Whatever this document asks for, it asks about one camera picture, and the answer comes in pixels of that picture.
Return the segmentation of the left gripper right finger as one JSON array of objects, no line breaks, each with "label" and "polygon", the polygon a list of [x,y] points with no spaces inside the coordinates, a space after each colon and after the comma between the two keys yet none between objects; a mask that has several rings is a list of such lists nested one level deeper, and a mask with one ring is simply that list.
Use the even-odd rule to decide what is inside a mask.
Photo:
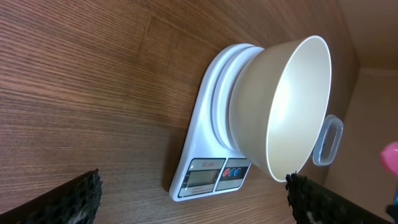
[{"label": "left gripper right finger", "polygon": [[286,175],[287,201],[297,223],[389,223],[297,173]]}]

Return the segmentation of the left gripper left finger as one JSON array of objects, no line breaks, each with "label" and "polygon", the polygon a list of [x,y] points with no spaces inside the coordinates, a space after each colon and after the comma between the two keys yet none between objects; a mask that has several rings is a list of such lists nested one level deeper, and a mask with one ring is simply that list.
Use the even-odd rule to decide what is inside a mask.
[{"label": "left gripper left finger", "polygon": [[1,214],[1,223],[92,224],[101,205],[103,182],[98,169]]}]

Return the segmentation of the pink scoop blue handle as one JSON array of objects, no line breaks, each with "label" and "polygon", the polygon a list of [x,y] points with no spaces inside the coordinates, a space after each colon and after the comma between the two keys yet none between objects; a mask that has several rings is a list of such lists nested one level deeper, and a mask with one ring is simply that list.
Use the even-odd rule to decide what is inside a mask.
[{"label": "pink scoop blue handle", "polygon": [[[397,141],[385,146],[380,153],[380,158],[384,168],[397,177]],[[394,203],[387,206],[386,213],[397,224],[397,189],[394,196]]]}]

